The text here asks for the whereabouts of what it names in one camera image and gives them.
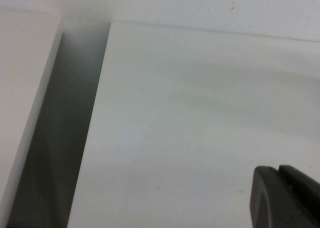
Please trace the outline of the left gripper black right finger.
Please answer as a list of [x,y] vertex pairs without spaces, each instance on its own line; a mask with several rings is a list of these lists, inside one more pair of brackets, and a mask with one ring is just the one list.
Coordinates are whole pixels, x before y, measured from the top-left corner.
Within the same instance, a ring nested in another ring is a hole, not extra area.
[[280,165],[278,172],[301,211],[316,227],[320,226],[320,183],[290,165]]

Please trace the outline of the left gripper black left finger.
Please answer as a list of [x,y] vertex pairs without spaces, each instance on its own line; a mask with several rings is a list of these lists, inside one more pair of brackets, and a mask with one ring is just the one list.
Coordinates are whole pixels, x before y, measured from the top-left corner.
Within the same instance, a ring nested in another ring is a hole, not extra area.
[[253,227],[294,227],[293,200],[274,168],[254,169],[250,195]]

